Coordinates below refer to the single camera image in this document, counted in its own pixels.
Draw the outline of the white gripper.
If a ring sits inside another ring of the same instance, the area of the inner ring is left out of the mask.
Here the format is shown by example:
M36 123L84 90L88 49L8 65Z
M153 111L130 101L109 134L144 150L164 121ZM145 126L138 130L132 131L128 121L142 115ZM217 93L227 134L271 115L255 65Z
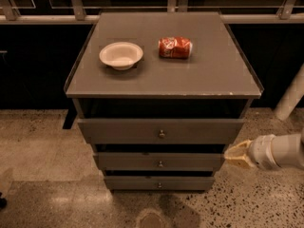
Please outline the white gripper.
M246 140L229 147L225 153L225 160L236 167L250 169L253 163L262 170L275 171L279 169L272 152L274 134L259 136L252 142Z

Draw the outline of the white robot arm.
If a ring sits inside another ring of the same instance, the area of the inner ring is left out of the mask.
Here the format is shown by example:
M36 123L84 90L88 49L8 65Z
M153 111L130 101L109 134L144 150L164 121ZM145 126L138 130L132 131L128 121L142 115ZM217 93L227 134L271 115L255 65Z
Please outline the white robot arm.
M302 134L259 136L228 148L224 159L241 168L259 168L276 171L293 167L304 169L304 144Z

